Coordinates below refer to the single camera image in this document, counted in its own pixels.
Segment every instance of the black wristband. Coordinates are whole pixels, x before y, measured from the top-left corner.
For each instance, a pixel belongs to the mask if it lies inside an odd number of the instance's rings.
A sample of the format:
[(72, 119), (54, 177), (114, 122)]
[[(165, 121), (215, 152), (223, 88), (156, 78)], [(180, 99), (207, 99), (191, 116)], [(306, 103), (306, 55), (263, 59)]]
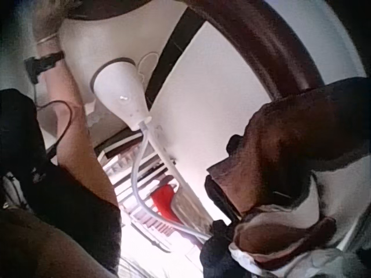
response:
[(47, 71), (56, 66), (56, 63), (64, 59), (64, 52), (59, 51), (56, 53), (49, 54), (47, 56), (36, 59), (35, 57), (28, 58), (24, 61), (28, 77), (32, 84), (39, 83), (38, 76), (41, 72)]

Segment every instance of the white ceiling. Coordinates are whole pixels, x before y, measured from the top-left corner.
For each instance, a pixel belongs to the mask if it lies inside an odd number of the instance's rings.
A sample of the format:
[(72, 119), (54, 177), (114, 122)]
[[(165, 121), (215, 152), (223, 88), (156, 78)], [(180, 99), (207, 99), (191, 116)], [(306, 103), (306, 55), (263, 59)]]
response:
[[(130, 13), (111, 19), (65, 20), (60, 38), (67, 63), (77, 80), (84, 102), (94, 101), (89, 82), (104, 63), (118, 57), (128, 57), (139, 63), (149, 53), (160, 55), (185, 9), (185, 4), (173, 0), (153, 0)], [(0, 86), (15, 87), (32, 96), (23, 69), (23, 60), (36, 54), (29, 11), (28, 6), (19, 7), (17, 20), (9, 23), (3, 40), (5, 44), (1, 45)], [(154, 66), (142, 69), (145, 75), (144, 85), (147, 84)], [(39, 102), (47, 102), (43, 84), (38, 85), (38, 93)], [(99, 102), (88, 106), (90, 111), (95, 106), (94, 112), (88, 115), (94, 145), (125, 127), (121, 120)], [(39, 121), (44, 130), (53, 133), (55, 122), (51, 111), (40, 113)], [(50, 134), (44, 134), (46, 145), (52, 144)]]

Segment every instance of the white lamp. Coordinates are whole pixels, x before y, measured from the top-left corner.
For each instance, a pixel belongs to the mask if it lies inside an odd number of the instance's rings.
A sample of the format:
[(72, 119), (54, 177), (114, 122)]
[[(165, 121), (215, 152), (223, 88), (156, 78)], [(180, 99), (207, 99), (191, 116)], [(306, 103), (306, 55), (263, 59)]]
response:
[(131, 130), (136, 131), (141, 129), (143, 132), (143, 143), (140, 147), (139, 154), (134, 161), (131, 176), (133, 194), (138, 204), (155, 219), (158, 219), (178, 230), (203, 239), (210, 238), (209, 235), (205, 235), (174, 221), (164, 219), (164, 217), (161, 217), (159, 214), (147, 207), (145, 202), (139, 196), (137, 174), (140, 161), (148, 142), (151, 143), (158, 156), (164, 162), (165, 166), (169, 169), (174, 178), (178, 180), (179, 184), (188, 193), (194, 195), (194, 192), (175, 168), (169, 155), (158, 142), (156, 136), (154, 136), (151, 130), (147, 127), (147, 124), (151, 121), (152, 117), (147, 108), (143, 84), (138, 75), (134, 61), (129, 58), (118, 58), (104, 64), (93, 75), (93, 78), (90, 81), (90, 88), (96, 97), (112, 113), (122, 119)]

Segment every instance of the white wall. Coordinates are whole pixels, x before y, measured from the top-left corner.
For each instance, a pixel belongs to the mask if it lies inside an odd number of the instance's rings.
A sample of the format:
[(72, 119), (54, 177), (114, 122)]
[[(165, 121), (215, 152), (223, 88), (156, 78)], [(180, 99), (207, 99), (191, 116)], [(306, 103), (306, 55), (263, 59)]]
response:
[(233, 46), (209, 23), (199, 30), (163, 85), (153, 107), (177, 167), (219, 218), (203, 187), (206, 169), (227, 157), (225, 147), (243, 130), (268, 94)]
[[(364, 70), (345, 29), (323, 1), (268, 1), (294, 29), (316, 62), (325, 83)], [(156, 99), (152, 114), (167, 150), (212, 217), (220, 214), (204, 190), (206, 169), (227, 157), (225, 146), (242, 134), (255, 111), (269, 102), (259, 80), (231, 44), (209, 23), (199, 30)], [(339, 219), (343, 235), (370, 200), (369, 158), (338, 173), (323, 173), (327, 212)], [(341, 175), (349, 175), (349, 180)], [(363, 196), (355, 205), (356, 196)]]
[(366, 75), (349, 35), (324, 0), (266, 2), (304, 43), (326, 84)]

